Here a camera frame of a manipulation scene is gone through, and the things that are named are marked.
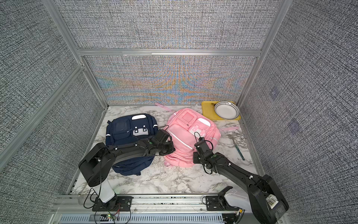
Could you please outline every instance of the gray fabric wall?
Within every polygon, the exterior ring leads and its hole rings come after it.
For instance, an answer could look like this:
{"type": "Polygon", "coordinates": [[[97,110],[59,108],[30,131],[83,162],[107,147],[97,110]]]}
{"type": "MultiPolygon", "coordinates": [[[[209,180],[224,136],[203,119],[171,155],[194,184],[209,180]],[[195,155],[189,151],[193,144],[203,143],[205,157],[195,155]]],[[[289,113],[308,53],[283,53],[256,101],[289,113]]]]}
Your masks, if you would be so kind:
{"type": "Polygon", "coordinates": [[[255,57],[86,56],[109,104],[238,100],[255,57]]]}
{"type": "Polygon", "coordinates": [[[66,193],[102,111],[80,74],[0,173],[0,223],[46,222],[57,196],[66,193]]]}
{"type": "Polygon", "coordinates": [[[294,224],[358,223],[357,18],[294,0],[241,108],[294,224]]]}
{"type": "MultiPolygon", "coordinates": [[[[127,49],[261,49],[281,3],[54,1],[79,48],[127,49]]],[[[253,57],[85,58],[110,104],[236,101],[253,65],[253,57]]]]}
{"type": "MultiPolygon", "coordinates": [[[[0,150],[77,66],[41,0],[0,2],[0,150]]],[[[0,172],[0,223],[45,223],[103,108],[83,74],[0,172]]]]}
{"type": "Polygon", "coordinates": [[[0,1],[0,151],[77,65],[41,0],[0,1]]]}
{"type": "Polygon", "coordinates": [[[79,48],[260,49],[281,0],[55,0],[79,48]]]}

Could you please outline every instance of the backpack pocket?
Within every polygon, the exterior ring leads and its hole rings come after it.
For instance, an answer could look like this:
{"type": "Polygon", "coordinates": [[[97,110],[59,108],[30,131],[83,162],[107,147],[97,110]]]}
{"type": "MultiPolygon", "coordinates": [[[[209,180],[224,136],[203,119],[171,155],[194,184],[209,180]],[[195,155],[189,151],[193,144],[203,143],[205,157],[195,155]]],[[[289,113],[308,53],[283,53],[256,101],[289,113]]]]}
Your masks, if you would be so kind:
{"type": "Polygon", "coordinates": [[[128,119],[112,122],[112,133],[114,142],[123,138],[128,138],[131,133],[131,126],[128,119]]]}
{"type": "Polygon", "coordinates": [[[193,125],[189,128],[189,132],[192,134],[192,135],[195,135],[195,132],[198,132],[200,137],[203,137],[205,138],[206,134],[207,134],[207,131],[210,129],[210,122],[207,121],[206,119],[204,118],[198,118],[194,123],[193,125]]]}
{"type": "Polygon", "coordinates": [[[174,147],[184,152],[192,151],[197,142],[195,136],[177,124],[169,126],[166,130],[172,137],[174,147]]]}
{"type": "Polygon", "coordinates": [[[179,124],[185,130],[189,130],[190,126],[196,121],[198,116],[190,110],[184,111],[176,119],[176,123],[179,124]]]}

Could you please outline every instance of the metal fork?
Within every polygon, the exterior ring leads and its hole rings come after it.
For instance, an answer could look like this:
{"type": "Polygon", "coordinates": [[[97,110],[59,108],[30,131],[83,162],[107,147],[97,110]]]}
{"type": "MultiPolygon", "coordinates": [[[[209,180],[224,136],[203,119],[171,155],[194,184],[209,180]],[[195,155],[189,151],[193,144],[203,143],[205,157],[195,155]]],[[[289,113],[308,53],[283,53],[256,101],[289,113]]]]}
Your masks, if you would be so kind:
{"type": "Polygon", "coordinates": [[[231,135],[231,134],[227,134],[227,136],[228,136],[229,138],[231,138],[231,140],[234,142],[234,146],[235,146],[236,150],[237,150],[237,151],[238,151],[238,153],[240,154],[240,156],[241,156],[242,160],[244,160],[244,161],[245,161],[244,156],[242,155],[242,153],[240,152],[239,147],[238,147],[238,146],[236,145],[236,143],[235,143],[235,138],[234,138],[234,136],[233,136],[233,135],[231,135]]]}

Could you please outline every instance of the label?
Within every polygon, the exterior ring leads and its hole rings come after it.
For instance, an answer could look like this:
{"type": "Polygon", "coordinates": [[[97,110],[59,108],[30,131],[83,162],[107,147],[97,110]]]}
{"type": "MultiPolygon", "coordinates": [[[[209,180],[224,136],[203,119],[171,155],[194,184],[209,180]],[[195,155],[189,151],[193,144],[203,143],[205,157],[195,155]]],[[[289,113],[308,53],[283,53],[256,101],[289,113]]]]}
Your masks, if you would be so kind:
{"type": "Polygon", "coordinates": [[[268,205],[270,206],[271,209],[273,209],[275,207],[275,205],[278,204],[279,201],[277,201],[277,198],[275,195],[270,194],[267,198],[266,201],[268,202],[268,205]]]}

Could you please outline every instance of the black bracket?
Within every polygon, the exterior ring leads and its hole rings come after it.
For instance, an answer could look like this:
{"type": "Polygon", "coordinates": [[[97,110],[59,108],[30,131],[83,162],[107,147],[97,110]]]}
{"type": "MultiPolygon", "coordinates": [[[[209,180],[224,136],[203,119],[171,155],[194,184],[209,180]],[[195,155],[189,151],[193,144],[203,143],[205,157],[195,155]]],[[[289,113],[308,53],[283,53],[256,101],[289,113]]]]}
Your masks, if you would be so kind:
{"type": "Polygon", "coordinates": [[[103,203],[98,197],[96,197],[95,205],[92,207],[92,211],[130,211],[132,206],[131,196],[117,196],[112,198],[106,203],[103,203]]]}
{"type": "Polygon", "coordinates": [[[205,197],[206,210],[208,211],[238,211],[238,207],[223,208],[219,202],[219,196],[206,196],[205,197]]]}

